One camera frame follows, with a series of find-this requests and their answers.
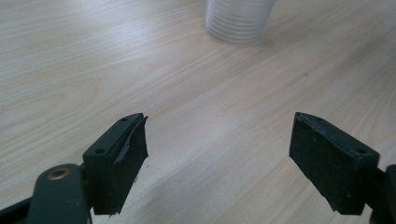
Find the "wood grain surface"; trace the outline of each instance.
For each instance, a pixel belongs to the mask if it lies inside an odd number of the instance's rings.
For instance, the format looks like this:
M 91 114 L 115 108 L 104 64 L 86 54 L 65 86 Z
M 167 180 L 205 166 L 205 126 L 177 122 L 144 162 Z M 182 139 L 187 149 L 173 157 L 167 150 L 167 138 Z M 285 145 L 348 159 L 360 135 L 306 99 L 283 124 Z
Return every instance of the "wood grain surface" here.
M 0 0 L 0 209 L 116 120 L 149 158 L 94 223 L 368 223 L 334 213 L 288 157 L 323 117 L 396 163 L 396 2 L 278 0 L 258 46 L 205 34 L 204 0 Z

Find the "screw hole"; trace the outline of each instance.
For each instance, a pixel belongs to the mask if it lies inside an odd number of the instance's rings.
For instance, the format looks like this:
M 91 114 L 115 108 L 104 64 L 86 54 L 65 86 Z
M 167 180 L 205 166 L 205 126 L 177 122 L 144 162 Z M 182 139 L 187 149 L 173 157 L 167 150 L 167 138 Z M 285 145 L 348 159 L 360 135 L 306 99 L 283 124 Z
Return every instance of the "screw hole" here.
M 51 173 L 49 173 L 48 175 L 48 179 L 50 180 L 57 180 L 57 179 L 62 179 L 65 176 L 70 174 L 70 170 L 67 168 L 60 168 L 57 170 L 52 171 Z
M 359 152 L 360 154 L 367 154 L 367 151 L 361 148 L 356 149 L 357 152 Z
M 96 153 L 96 154 L 102 154 L 102 153 L 104 153 L 104 152 L 105 152 L 105 150 L 102 149 L 102 148 L 99 148 L 99 149 L 96 149 L 96 150 L 95 150 L 95 153 Z

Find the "ribbed cup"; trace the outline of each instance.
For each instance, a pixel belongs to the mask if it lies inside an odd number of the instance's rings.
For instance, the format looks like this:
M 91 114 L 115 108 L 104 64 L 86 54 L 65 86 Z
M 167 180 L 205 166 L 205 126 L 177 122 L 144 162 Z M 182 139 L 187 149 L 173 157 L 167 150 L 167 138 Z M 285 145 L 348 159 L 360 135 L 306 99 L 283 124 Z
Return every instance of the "ribbed cup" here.
M 275 1 L 206 0 L 206 32 L 224 44 L 257 43 L 264 34 Z

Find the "light wooden tabletop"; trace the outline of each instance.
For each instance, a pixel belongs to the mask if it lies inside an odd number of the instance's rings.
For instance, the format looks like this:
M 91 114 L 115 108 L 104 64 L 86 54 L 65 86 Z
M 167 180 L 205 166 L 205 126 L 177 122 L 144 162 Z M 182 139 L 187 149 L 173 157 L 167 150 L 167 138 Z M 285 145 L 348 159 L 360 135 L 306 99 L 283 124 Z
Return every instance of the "light wooden tabletop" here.
M 396 163 L 396 2 L 278 0 L 259 46 L 205 34 L 204 0 L 0 1 L 0 209 L 115 121 L 149 158 L 94 223 L 368 223 L 334 213 L 289 158 L 296 111 Z

